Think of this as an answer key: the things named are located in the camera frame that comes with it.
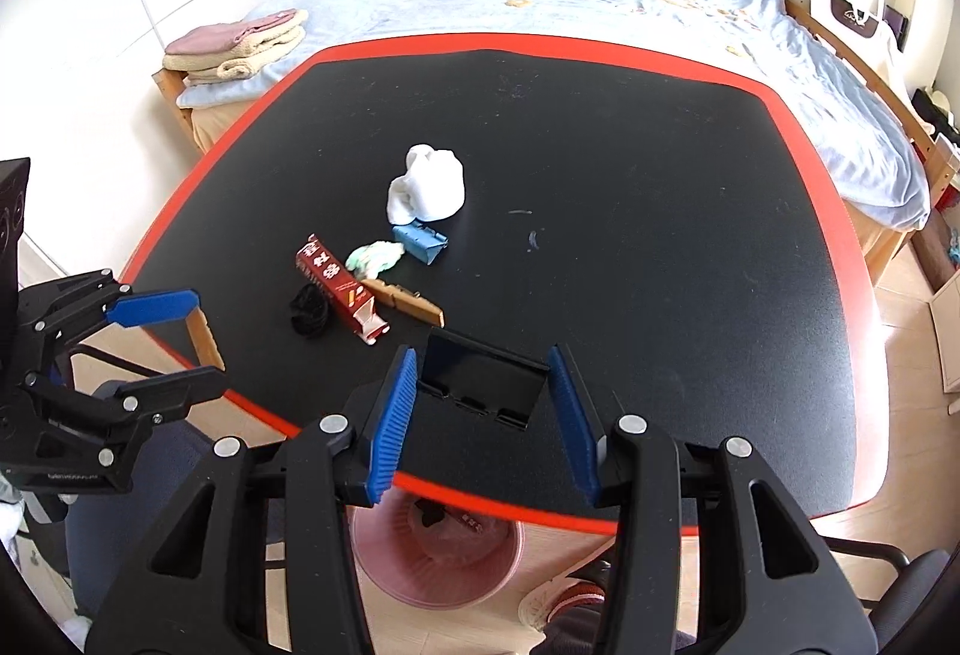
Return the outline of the brown cardboard strip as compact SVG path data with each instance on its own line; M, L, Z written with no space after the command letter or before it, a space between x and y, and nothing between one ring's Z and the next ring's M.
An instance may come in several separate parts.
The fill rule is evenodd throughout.
M226 364L224 364L212 329L210 329L210 325L208 325L208 320L206 320L206 315L202 309L200 309L200 307L194 307L194 309L187 314L184 323L187 329L187 335L189 335L190 338L190 343L194 346L197 361L199 361L202 366L212 366L212 368L218 369L218 371L224 371Z

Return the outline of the black plastic tray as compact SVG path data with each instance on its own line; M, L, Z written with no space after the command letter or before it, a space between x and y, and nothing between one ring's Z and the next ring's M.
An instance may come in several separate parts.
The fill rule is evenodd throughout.
M420 362L423 392L460 410L525 431L547 387L543 362L446 329L433 329Z

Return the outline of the black patterned sock bundle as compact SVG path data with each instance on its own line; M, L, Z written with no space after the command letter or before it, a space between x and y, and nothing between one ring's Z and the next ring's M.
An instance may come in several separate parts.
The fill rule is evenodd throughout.
M420 512L420 522L423 528L431 528L434 525L441 524L446 518L446 506L426 497L416 499L415 509Z

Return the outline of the long red Surprise box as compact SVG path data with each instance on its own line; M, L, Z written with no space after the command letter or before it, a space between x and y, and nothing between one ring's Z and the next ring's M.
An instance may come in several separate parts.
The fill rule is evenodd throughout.
M466 527L467 530L470 530L472 533L483 533L487 529L487 525L483 524L480 518L475 517L473 513L467 512L466 510L460 509L449 509L448 517L451 520L454 520L456 524Z

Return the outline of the pink trash bin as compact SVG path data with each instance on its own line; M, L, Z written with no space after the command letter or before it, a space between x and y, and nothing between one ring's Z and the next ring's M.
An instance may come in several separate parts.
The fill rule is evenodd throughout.
M392 488L371 509L350 515L356 563L394 600L430 611L478 605L509 584L521 563L523 525L473 513L487 529L477 535L448 517L421 527L411 492Z

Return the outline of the dark red printed carton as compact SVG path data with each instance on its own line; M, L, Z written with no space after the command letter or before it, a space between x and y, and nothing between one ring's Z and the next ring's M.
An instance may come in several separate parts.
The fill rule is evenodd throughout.
M376 300L316 235L309 235L296 252L296 267L319 288L348 329L373 346L391 325L376 311Z

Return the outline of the red white shoe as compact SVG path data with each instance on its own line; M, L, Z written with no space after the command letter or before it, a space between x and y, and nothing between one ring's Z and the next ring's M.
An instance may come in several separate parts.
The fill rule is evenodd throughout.
M519 623L544 632L551 619L576 606L601 606L605 593L597 584L576 577L555 577L524 596L517 607Z

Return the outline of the brown cardboard piece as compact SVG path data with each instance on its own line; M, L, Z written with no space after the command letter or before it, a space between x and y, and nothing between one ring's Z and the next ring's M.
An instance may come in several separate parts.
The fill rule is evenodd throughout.
M433 327L443 329L446 325L446 316L443 309L436 306L427 298L423 298L420 293L405 290L398 284L386 283L379 278L366 278L361 281L364 288L368 288L379 304L391 307L402 314L413 317L420 322L428 323Z

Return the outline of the small black crumpled item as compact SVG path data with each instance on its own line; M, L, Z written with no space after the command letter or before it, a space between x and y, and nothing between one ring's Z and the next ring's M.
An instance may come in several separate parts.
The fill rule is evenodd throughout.
M317 340L331 327L331 301L317 284L306 283L290 301L291 329L302 338Z

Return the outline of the green white crumpled wrapper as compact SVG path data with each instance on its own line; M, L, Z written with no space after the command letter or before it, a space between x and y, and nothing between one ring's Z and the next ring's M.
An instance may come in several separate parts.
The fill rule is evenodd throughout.
M374 241L356 249L345 260L348 272L357 280L377 280L404 257L404 245L395 241Z

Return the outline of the small blue carton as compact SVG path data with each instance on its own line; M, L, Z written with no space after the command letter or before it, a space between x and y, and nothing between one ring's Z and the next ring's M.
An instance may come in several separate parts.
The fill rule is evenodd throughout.
M392 226L394 241L418 262L431 265L449 245L448 238L420 221Z

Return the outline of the white rolled socks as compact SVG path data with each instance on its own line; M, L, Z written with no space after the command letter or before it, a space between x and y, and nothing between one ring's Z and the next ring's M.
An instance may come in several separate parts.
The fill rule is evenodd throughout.
M405 157L405 173L387 190L386 213L392 226L414 221L431 223L454 217L466 203L464 166L451 150L413 145Z

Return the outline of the white drawer cabinet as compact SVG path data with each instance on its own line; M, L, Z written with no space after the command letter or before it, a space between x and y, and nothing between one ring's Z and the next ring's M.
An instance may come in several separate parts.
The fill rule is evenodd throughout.
M939 351L942 390L949 399L947 414L960 411L960 272L955 272L929 301Z

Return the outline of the bed with blue sheet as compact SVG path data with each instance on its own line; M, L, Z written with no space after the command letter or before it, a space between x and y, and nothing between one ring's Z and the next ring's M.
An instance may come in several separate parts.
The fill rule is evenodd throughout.
M299 43L256 75L197 85L182 70L156 72L156 86L199 150L210 150L247 107L322 49L483 31L640 47L770 86L827 166L874 278L958 179L957 146L788 0L270 0L260 10L297 10L306 18Z

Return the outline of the white tote bag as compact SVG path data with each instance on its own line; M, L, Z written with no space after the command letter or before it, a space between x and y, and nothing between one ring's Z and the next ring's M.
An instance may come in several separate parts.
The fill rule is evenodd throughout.
M829 29L871 67L900 57L895 34L867 10L848 0L809 0L811 17Z

